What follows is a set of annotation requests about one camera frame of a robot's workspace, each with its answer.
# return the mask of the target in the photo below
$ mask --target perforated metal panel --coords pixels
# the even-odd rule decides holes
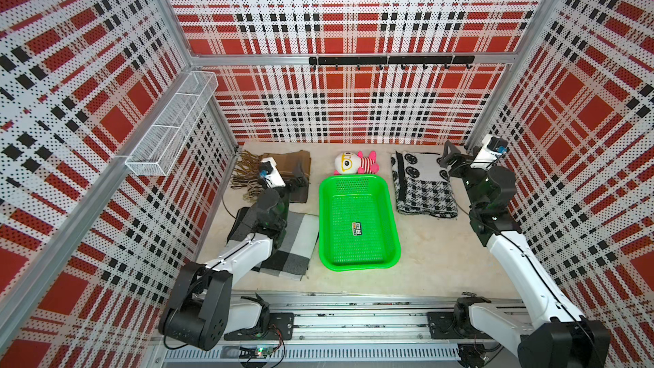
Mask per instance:
[[[562,0],[489,131],[510,141],[511,211],[544,267],[650,367],[654,0]]]
[[[513,51],[540,0],[169,0],[192,52]]]
[[[229,157],[203,113],[170,176],[128,176],[0,365],[138,367]]]
[[[504,65],[211,68],[237,141],[464,143]]]
[[[152,0],[0,0],[0,298],[181,69]]]

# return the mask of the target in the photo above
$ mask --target stuffed toy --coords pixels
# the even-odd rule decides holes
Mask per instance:
[[[333,162],[336,166],[333,174],[376,174],[379,172],[379,165],[375,163],[376,159],[377,153],[374,151],[367,157],[364,157],[362,151],[359,151],[356,155],[351,152],[343,152]]]

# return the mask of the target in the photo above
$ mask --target black and white blanket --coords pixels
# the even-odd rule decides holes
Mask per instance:
[[[237,227],[243,221],[248,224],[253,219],[245,219],[249,208],[242,208],[236,213],[231,232],[227,236],[227,248],[239,244],[252,230]],[[286,235],[280,248],[269,258],[252,267],[253,271],[301,280],[307,273],[309,260],[318,241],[318,216],[289,212]]]
[[[458,210],[447,171],[436,161],[437,153],[395,152],[390,167],[395,185],[398,212],[406,215],[427,214],[451,219]]]

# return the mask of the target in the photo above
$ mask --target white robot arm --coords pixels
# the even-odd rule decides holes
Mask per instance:
[[[475,156],[446,142],[441,167],[462,178],[470,198],[470,225],[500,262],[527,308],[531,323],[520,322],[483,297],[459,298],[454,309],[459,330],[484,332],[518,356],[523,367],[603,367],[610,334],[589,321],[563,294],[527,244],[509,210],[515,175],[495,165],[507,142],[484,137]]]
[[[210,350],[223,333],[245,330],[253,335],[267,331],[267,303],[260,297],[232,302],[232,285],[280,247],[290,192],[303,185],[306,178],[300,175],[287,185],[272,158],[262,160],[259,169],[264,191],[234,225],[236,232],[242,231],[241,236],[250,233],[216,259],[182,267],[159,321],[159,332],[164,338]],[[201,293],[202,299],[196,296]]]

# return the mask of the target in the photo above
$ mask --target green plastic basket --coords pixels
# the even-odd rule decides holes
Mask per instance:
[[[393,267],[400,240],[388,194],[377,175],[338,175],[320,188],[318,252],[330,270]]]

